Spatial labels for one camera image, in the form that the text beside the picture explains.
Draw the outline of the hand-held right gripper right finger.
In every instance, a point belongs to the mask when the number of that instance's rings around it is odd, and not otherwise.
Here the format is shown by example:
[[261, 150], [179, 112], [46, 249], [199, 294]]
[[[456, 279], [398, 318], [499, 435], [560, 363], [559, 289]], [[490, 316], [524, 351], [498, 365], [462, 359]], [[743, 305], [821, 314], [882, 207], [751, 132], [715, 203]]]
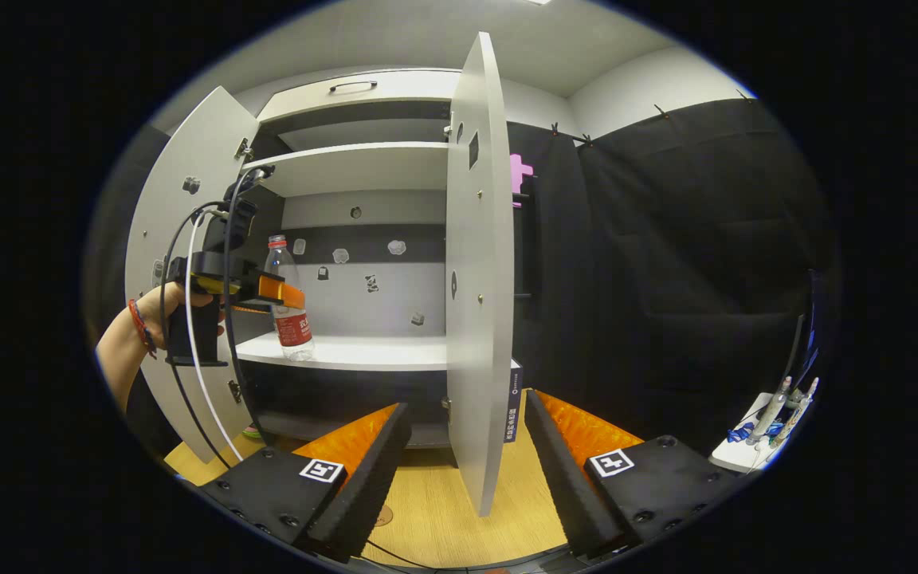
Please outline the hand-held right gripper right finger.
[[665, 537], [740, 487], [736, 474], [677, 437], [642, 440], [539, 390], [526, 392], [524, 420], [575, 556]]

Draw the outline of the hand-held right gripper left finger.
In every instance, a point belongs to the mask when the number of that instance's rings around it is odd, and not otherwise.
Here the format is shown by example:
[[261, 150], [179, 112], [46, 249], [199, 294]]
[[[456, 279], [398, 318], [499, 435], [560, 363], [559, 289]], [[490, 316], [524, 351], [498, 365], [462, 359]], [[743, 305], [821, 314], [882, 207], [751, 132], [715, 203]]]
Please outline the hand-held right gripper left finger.
[[208, 501], [281, 544], [347, 563], [360, 556], [411, 436], [393, 403], [296, 448], [262, 448], [201, 486]]

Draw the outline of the clear plastic bottle red label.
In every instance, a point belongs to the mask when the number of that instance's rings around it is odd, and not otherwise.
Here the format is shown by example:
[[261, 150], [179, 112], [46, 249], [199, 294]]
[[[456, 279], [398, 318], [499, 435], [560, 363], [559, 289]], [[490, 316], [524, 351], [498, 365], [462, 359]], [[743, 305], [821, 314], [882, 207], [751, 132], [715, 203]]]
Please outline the clear plastic bottle red label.
[[[285, 283], [301, 290], [298, 269], [288, 250], [285, 236], [281, 234], [270, 236], [267, 240], [267, 247], [269, 252], [267, 252], [265, 261], [265, 272], [283, 277]], [[316, 342], [312, 339], [306, 309], [273, 306], [271, 315], [273, 315], [278, 341], [283, 348], [284, 358], [289, 362], [308, 362], [312, 359]]]

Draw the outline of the white cabinet door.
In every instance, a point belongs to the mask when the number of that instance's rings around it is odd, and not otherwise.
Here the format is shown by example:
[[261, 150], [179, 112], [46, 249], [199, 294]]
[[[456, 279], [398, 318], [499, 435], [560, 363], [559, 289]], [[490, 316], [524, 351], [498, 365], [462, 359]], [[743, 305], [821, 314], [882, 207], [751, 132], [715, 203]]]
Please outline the white cabinet door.
[[[159, 285], [156, 268], [171, 237], [193, 208], [225, 196], [244, 163], [236, 153], [251, 141], [258, 120], [224, 88], [202, 100], [160, 152], [143, 185], [131, 219], [125, 250], [125, 297], [139, 297]], [[243, 403], [236, 403], [229, 381], [230, 364], [174, 367], [167, 353], [143, 360], [140, 368], [169, 424], [205, 464], [222, 452], [230, 465], [236, 458], [229, 442], [250, 424]]]
[[514, 231], [505, 103], [492, 38], [475, 37], [449, 106], [445, 358], [449, 444], [478, 517], [492, 512], [505, 439]]

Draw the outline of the white and blue box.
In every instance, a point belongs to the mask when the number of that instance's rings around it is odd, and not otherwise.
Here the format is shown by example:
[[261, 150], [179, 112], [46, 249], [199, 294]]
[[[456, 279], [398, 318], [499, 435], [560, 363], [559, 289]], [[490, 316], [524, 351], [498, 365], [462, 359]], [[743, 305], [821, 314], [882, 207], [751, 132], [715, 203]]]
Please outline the white and blue box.
[[517, 360], [510, 363], [508, 383], [508, 403], [506, 406], [504, 443], [513, 443], [520, 429], [520, 408], [522, 388], [524, 388], [524, 367]]

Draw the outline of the white and grey cabinet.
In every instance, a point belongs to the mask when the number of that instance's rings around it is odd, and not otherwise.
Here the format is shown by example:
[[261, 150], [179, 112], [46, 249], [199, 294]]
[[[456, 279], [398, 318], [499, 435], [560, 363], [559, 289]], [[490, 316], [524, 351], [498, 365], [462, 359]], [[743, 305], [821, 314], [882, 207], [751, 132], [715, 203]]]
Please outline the white and grey cabinet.
[[[440, 140], [419, 141], [448, 145], [451, 101], [394, 103], [408, 108], [416, 103], [441, 103]], [[358, 110], [365, 104], [307, 112], [266, 124], [258, 121], [253, 140], [244, 140], [237, 150], [236, 156], [244, 160], [239, 175], [245, 174], [241, 170], [245, 164], [281, 155], [265, 156], [260, 151], [263, 130], [278, 135], [296, 127], [308, 128], [309, 114], [324, 126], [357, 121]], [[260, 110], [248, 112], [257, 120]], [[346, 191], [284, 199], [280, 231], [291, 248], [304, 243], [302, 254], [295, 259], [314, 336], [443, 336], [447, 344], [445, 224], [447, 178], [444, 190]], [[175, 238], [174, 233], [171, 244], [177, 255], [184, 255], [189, 237]]]

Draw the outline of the white low cabinet shelf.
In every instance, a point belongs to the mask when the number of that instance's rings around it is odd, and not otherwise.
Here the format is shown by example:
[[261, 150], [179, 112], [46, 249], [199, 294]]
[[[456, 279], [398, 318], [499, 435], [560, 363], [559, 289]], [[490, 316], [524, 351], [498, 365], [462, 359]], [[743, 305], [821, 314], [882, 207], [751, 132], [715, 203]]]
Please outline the white low cabinet shelf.
[[247, 362], [290, 367], [364, 372], [426, 372], [447, 370], [443, 336], [316, 336], [316, 348], [305, 362], [285, 359], [276, 333], [269, 332], [237, 345]]

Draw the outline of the white high cabinet shelf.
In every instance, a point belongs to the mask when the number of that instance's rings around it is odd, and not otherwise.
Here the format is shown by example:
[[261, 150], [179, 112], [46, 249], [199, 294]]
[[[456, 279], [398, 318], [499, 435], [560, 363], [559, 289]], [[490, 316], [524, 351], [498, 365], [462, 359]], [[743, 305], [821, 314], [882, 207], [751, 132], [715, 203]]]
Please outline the white high cabinet shelf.
[[274, 166], [261, 184], [284, 199], [346, 191], [444, 190], [447, 154], [445, 143], [358, 143], [280, 154], [241, 170]]

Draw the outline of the clear slim bottle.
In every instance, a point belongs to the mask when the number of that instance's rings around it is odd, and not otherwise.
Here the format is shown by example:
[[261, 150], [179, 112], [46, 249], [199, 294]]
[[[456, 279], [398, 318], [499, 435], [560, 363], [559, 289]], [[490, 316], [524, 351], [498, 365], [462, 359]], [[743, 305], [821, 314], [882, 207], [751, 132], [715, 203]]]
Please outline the clear slim bottle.
[[793, 385], [793, 378], [787, 375], [781, 382], [780, 388], [777, 389], [776, 395], [773, 395], [766, 404], [763, 413], [758, 418], [757, 425], [755, 425], [753, 432], [747, 437], [746, 443], [748, 446], [754, 446], [767, 435], [770, 426], [779, 417], [779, 412], [783, 409], [784, 404], [787, 403], [791, 385]]
[[779, 448], [783, 443], [787, 442], [802, 416], [809, 410], [810, 404], [812, 404], [814, 395], [818, 389], [819, 380], [818, 377], [813, 378], [813, 382], [808, 391], [805, 395], [802, 395], [801, 399], [798, 401], [798, 406], [793, 410], [793, 414], [791, 414], [790, 418], [787, 419], [786, 425], [783, 426], [775, 437], [775, 443], [772, 444], [774, 448]]

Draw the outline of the white cabinet drawer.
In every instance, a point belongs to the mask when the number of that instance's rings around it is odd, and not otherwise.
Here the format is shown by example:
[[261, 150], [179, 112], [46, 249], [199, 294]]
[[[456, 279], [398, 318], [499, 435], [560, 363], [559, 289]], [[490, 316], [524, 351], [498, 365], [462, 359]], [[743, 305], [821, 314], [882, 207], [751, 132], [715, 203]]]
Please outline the white cabinet drawer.
[[[393, 69], [313, 81], [272, 95], [258, 113], [257, 120], [266, 124], [307, 112], [361, 103], [448, 102], [460, 77], [459, 70], [452, 69]], [[354, 86], [339, 93], [328, 91], [329, 87], [346, 81], [367, 80], [378, 81], [378, 87]]]

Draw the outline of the black metal frame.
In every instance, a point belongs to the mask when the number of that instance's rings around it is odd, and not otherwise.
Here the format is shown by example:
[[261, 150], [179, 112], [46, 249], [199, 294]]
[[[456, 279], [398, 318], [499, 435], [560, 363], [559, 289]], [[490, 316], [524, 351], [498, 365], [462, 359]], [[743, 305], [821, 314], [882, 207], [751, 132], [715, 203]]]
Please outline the black metal frame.
[[514, 298], [529, 301], [538, 283], [536, 259], [536, 175], [522, 175], [520, 192], [513, 194], [512, 208], [515, 225], [515, 277]]

